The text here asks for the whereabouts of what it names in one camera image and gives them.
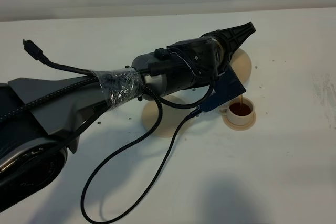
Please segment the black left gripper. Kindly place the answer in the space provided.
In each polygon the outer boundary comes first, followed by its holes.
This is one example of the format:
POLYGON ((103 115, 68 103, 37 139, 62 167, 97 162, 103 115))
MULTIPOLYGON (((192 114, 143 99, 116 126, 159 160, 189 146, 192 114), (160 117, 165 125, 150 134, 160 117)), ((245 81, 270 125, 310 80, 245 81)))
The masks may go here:
POLYGON ((176 54, 197 77, 217 77, 230 62, 233 53, 256 29, 252 22, 219 29, 200 38, 176 42, 167 50, 176 54))

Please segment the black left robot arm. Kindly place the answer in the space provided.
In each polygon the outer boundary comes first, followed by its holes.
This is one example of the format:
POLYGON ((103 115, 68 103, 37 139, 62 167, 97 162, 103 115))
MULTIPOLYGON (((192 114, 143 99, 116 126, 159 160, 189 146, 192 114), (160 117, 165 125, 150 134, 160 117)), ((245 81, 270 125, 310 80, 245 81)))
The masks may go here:
POLYGON ((136 57, 131 66, 92 71, 50 61, 31 40, 35 60, 75 78, 18 78, 1 84, 1 210, 50 184, 75 153, 79 136, 102 114, 133 99, 211 111, 243 94, 230 63, 255 32, 252 23, 205 33, 136 57))

